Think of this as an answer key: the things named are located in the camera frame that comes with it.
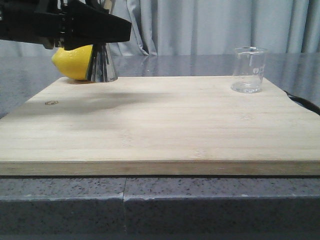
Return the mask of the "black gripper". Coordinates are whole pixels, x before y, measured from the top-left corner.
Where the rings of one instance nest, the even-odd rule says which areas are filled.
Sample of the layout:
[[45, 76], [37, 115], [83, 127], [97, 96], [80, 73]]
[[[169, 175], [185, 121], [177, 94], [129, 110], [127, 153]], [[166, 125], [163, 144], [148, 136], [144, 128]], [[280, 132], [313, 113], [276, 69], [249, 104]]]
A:
[[0, 39], [74, 50], [87, 45], [127, 42], [132, 24], [112, 15], [98, 0], [2, 0]]

